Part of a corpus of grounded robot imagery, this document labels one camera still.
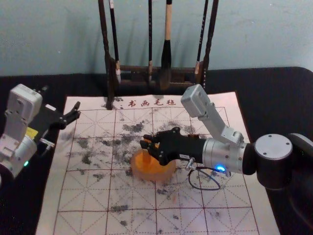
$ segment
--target robotic hand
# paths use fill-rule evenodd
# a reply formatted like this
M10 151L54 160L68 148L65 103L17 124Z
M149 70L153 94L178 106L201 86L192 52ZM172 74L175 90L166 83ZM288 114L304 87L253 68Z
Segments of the robotic hand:
M54 143L45 139L49 130L65 129L79 118L79 102L66 115L42 104L46 91L47 87L35 91L22 84L10 91L6 124L0 138L0 188L17 177L39 144L45 145L45 152L54 147Z
M140 141L141 147L161 165L180 159L188 161L187 170L197 169L192 164L200 163L227 177L231 172L246 175L257 172L258 181L264 187L281 189L291 182L293 159L301 155L301 151L313 157L313 142L300 134L289 134L288 138L269 134L255 143L245 143L240 132L225 125L199 84L187 88L181 102L191 117L198 117L204 123L213 138L182 136L179 127L155 136L144 135L151 143Z

